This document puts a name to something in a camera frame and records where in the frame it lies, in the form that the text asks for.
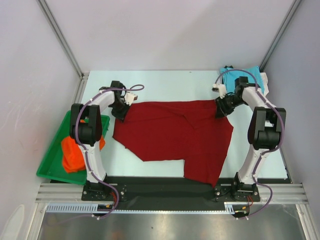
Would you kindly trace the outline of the dark red t-shirt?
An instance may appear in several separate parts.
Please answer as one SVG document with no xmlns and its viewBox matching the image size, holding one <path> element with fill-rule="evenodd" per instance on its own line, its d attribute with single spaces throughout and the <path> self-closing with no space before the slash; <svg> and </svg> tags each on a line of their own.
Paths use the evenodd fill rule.
<svg viewBox="0 0 320 240">
<path fill-rule="evenodd" d="M 215 186 L 234 130 L 216 111 L 214 100 L 134 103 L 113 138 L 144 162 L 184 160 L 186 179 Z"/>
</svg>

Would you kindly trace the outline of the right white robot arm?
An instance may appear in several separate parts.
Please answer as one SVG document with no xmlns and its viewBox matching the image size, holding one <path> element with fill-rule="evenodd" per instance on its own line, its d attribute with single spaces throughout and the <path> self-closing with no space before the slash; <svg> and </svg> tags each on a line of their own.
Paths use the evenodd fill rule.
<svg viewBox="0 0 320 240">
<path fill-rule="evenodd" d="M 258 84 L 250 83 L 245 76 L 235 80 L 234 93 L 227 93 L 226 86 L 221 83 L 213 84 L 212 90 L 219 93 L 215 99 L 216 118 L 230 115 L 240 105 L 247 105 L 252 110 L 247 131 L 249 150 L 229 189 L 231 197 L 236 201 L 244 201 L 258 192 L 261 166 L 283 142 L 286 110 L 273 105 Z"/>
</svg>

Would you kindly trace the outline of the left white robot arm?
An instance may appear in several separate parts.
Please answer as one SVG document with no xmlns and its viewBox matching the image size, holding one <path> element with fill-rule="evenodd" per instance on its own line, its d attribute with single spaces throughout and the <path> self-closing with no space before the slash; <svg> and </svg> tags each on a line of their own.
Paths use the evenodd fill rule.
<svg viewBox="0 0 320 240">
<path fill-rule="evenodd" d="M 84 159 L 86 182 L 96 184 L 93 194 L 100 200 L 107 199 L 111 193 L 111 188 L 103 183 L 107 173 L 100 153 L 103 136 L 101 112 L 111 108 L 111 114 L 123 122 L 134 100 L 135 96 L 131 96 L 122 82 L 113 80 L 109 87 L 101 87 L 87 103 L 71 106 L 69 135 Z"/>
</svg>

